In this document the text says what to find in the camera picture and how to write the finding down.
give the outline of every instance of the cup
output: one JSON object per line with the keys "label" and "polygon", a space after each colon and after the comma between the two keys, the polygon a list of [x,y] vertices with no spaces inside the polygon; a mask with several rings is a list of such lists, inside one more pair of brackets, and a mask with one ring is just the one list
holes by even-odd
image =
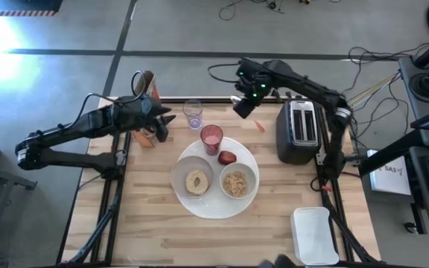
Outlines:
{"label": "cup", "polygon": [[203,107],[199,100],[187,100],[183,104],[183,113],[186,116],[188,125],[192,130],[198,130],[202,126]]}
{"label": "cup", "polygon": [[208,125],[204,127],[201,130],[200,136],[208,155],[215,156],[220,152],[223,130],[219,126]]}

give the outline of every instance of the concrete floor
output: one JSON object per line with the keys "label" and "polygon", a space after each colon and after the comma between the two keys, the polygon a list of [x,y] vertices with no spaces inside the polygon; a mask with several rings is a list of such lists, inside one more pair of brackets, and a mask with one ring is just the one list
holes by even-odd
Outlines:
{"label": "concrete floor", "polygon": [[[0,168],[39,182],[34,192],[14,193],[13,204],[0,223],[0,251],[8,257],[10,267],[56,261],[80,176],[80,169],[69,167],[20,170],[14,146],[31,131],[73,121],[86,94],[107,89],[114,56],[81,54],[115,53],[130,1],[65,0],[55,17],[0,17],[0,51],[17,48],[29,53],[0,54]],[[235,18],[224,22],[217,13],[227,3],[138,0],[127,40],[120,47],[138,56],[121,57],[114,65],[118,68],[113,86],[108,85],[108,95],[128,95],[130,76],[139,69],[155,72],[158,88],[165,96],[230,95],[235,92],[232,85],[211,79],[206,68],[232,63],[238,52],[315,54],[328,59],[328,55],[346,55],[356,45],[396,52],[429,42],[424,20],[428,1],[424,0],[343,0],[339,4],[314,0],[308,6],[285,1],[285,15],[268,10],[264,4],[244,1],[237,6]],[[156,52],[160,51],[175,53],[158,57]],[[189,51],[234,54],[215,58],[176,53]],[[294,71],[333,89],[350,87],[357,71],[357,66],[345,60],[291,57],[286,61]],[[397,69],[393,62],[364,66],[348,96],[375,85]],[[231,78],[233,71],[215,70],[225,78]],[[401,81],[392,88],[397,97],[407,101]],[[387,91],[379,92],[356,118],[368,121],[377,103],[388,96]],[[90,100],[86,111],[96,104],[95,99]],[[385,102],[379,114],[393,104]],[[368,147],[385,147],[403,135],[405,115],[402,105],[372,124],[360,140]],[[87,140],[78,140],[58,149],[84,153],[87,147]],[[379,202],[369,196],[382,259],[391,264],[429,267],[429,234],[408,234],[401,226],[412,219],[408,204]]]}

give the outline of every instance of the white plate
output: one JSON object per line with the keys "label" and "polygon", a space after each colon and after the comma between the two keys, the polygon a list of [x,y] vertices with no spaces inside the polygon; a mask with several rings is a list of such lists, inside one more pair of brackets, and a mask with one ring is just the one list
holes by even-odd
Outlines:
{"label": "white plate", "polygon": [[221,189],[219,179],[221,171],[226,167],[217,162],[216,156],[209,156],[205,152],[205,147],[201,140],[194,142],[188,146],[179,160],[186,156],[199,156],[204,158],[211,165],[213,169],[213,182],[212,186],[201,197],[198,198],[185,198],[177,194],[178,200],[182,205],[188,209],[192,214],[204,219],[226,219],[240,214],[245,210],[254,200],[255,195],[258,193],[259,188],[259,169],[254,156],[245,148],[241,143],[232,138],[223,138],[221,142],[220,151],[227,150],[232,152],[237,157],[237,163],[243,163],[254,171],[255,174],[255,188],[254,191],[244,199],[233,199],[225,195]]}

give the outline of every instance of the butcher block tabletop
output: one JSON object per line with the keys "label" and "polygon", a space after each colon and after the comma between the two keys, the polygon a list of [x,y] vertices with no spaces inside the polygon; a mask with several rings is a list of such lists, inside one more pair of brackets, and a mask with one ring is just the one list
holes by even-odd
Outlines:
{"label": "butcher block tabletop", "polygon": [[[100,102],[100,106],[107,104],[106,100]],[[259,168],[259,189],[251,205],[223,220],[194,216],[177,199],[170,184],[170,171],[184,149],[200,139],[200,130],[188,128],[182,104],[164,106],[172,108],[167,115],[177,115],[168,125],[167,141],[156,142],[154,148],[142,148],[131,139],[112,265],[255,266],[264,259],[274,261],[279,254],[301,264],[294,255],[290,216],[296,208],[322,206],[322,202],[320,193],[309,187],[317,176],[314,161],[286,165],[276,155],[276,117],[282,105],[262,104],[248,119],[242,119],[232,110],[232,104],[203,104],[203,125],[218,125],[225,137],[242,143],[254,155]],[[109,152],[111,146],[110,136],[92,139],[88,153]],[[352,152],[348,135],[344,152]],[[358,172],[353,167],[346,167],[346,171]],[[94,176],[94,170],[85,169],[80,183]],[[361,181],[342,175],[339,184],[349,228],[367,251],[380,259]],[[72,258],[93,232],[103,188],[104,180],[96,179],[78,191],[62,261]],[[100,258],[104,257],[108,229]],[[343,258],[338,229],[336,236]]]}

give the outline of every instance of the plastic container lid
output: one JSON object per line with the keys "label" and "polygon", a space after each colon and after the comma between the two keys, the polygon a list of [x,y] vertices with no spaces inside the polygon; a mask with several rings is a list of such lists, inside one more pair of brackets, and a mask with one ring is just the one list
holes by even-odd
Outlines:
{"label": "plastic container lid", "polygon": [[325,266],[339,262],[328,225],[327,208],[298,208],[290,216],[294,250],[305,265]]}

